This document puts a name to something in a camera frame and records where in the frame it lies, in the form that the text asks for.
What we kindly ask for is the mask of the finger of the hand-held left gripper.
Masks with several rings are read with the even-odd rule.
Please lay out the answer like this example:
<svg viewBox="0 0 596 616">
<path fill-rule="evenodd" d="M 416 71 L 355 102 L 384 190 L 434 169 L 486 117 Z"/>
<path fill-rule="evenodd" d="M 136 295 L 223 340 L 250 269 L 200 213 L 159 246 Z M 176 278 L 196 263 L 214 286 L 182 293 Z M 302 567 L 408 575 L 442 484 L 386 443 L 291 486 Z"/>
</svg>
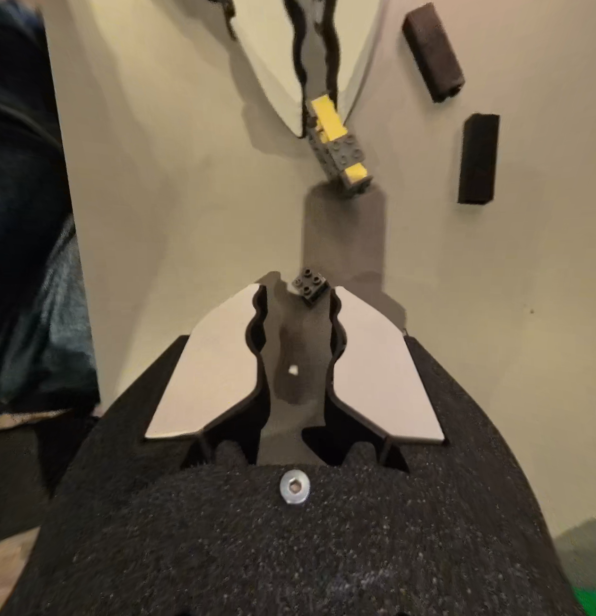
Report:
<svg viewBox="0 0 596 616">
<path fill-rule="evenodd" d="M 322 38 L 325 90 L 341 117 L 360 93 L 380 34 L 387 1 L 325 1 Z"/>
<path fill-rule="evenodd" d="M 306 15 L 300 1 L 233 1 L 230 25 L 269 103 L 297 137 L 304 133 L 302 64 Z"/>
</svg>

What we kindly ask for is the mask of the person's blue jeans leg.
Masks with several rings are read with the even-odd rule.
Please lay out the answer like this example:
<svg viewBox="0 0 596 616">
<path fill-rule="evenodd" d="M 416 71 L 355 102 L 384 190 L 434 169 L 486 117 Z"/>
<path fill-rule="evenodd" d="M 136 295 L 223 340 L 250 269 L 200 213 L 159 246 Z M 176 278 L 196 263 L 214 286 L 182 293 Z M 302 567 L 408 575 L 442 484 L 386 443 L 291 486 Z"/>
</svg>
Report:
<svg viewBox="0 0 596 616">
<path fill-rule="evenodd" d="M 45 22 L 0 1 L 0 416 L 98 402 Z"/>
</svg>

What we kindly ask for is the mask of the grey desk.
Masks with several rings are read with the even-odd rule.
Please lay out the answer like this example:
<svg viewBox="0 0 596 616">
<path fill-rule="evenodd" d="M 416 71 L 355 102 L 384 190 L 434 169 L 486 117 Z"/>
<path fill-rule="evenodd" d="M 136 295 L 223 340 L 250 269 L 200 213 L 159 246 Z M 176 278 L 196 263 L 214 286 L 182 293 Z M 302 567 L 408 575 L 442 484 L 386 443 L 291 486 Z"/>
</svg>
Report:
<svg viewBox="0 0 596 616">
<path fill-rule="evenodd" d="M 209 310 L 278 283 L 320 367 L 319 267 L 486 412 L 574 583 L 596 586 L 596 1 L 435 1 L 466 83 L 433 104 L 390 1 L 349 125 L 374 188 L 335 198 L 206 1 L 43 1 L 103 408 Z M 457 202 L 463 125 L 501 117 L 491 202 Z"/>
</svg>

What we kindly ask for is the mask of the small dark grey brick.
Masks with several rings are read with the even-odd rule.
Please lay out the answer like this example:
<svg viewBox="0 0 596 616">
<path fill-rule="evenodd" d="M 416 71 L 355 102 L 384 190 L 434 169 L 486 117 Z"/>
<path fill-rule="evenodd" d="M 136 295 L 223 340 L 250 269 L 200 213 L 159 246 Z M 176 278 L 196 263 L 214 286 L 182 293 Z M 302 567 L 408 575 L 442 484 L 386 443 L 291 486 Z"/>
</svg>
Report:
<svg viewBox="0 0 596 616">
<path fill-rule="evenodd" d="M 330 288 L 327 279 L 312 267 L 303 267 L 291 283 L 292 292 L 314 306 Z"/>
</svg>

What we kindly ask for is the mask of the long black brick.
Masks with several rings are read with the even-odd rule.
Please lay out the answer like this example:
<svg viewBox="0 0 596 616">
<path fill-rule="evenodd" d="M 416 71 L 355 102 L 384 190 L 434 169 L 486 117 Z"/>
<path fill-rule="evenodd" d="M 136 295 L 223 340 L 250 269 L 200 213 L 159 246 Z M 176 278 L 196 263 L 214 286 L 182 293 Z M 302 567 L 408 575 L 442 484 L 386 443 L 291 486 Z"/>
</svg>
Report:
<svg viewBox="0 0 596 616">
<path fill-rule="evenodd" d="M 402 34 L 432 101 L 439 104 L 458 95 L 465 76 L 435 5 L 429 2 L 408 12 Z"/>
<path fill-rule="evenodd" d="M 465 120 L 457 202 L 484 205 L 494 198 L 501 117 L 474 113 Z"/>
</svg>

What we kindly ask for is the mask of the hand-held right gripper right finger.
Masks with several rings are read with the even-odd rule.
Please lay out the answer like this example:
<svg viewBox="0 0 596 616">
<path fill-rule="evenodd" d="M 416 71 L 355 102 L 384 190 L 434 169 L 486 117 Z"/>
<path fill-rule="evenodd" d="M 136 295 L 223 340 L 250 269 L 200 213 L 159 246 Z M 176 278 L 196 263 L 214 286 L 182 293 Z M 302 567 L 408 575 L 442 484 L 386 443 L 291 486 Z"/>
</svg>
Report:
<svg viewBox="0 0 596 616">
<path fill-rule="evenodd" d="M 382 440 L 441 445 L 445 435 L 400 328 L 345 287 L 331 295 L 328 412 Z"/>
</svg>

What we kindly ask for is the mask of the grey and yellow brick assembly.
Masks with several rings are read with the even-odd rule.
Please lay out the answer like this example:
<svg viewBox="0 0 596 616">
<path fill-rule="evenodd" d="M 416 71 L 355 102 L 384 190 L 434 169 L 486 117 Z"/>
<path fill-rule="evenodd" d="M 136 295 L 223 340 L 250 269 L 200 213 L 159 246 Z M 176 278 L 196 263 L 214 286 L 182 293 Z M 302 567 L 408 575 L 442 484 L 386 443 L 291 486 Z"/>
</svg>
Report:
<svg viewBox="0 0 596 616">
<path fill-rule="evenodd" d="M 328 181 L 349 198 L 369 189 L 372 176 L 361 145 L 344 125 L 332 99 L 324 94 L 310 100 L 305 121 L 305 136 Z"/>
</svg>

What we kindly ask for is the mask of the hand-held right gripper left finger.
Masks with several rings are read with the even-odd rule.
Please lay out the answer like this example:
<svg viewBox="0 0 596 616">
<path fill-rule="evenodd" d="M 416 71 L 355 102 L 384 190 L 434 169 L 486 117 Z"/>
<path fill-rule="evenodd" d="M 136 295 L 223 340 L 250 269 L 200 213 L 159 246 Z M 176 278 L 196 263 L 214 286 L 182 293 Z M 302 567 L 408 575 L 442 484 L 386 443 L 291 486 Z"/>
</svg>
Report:
<svg viewBox="0 0 596 616">
<path fill-rule="evenodd" d="M 259 434 L 270 417 L 263 365 L 264 285 L 250 284 L 192 330 L 145 432 L 148 440 L 210 433 L 219 427 Z"/>
</svg>

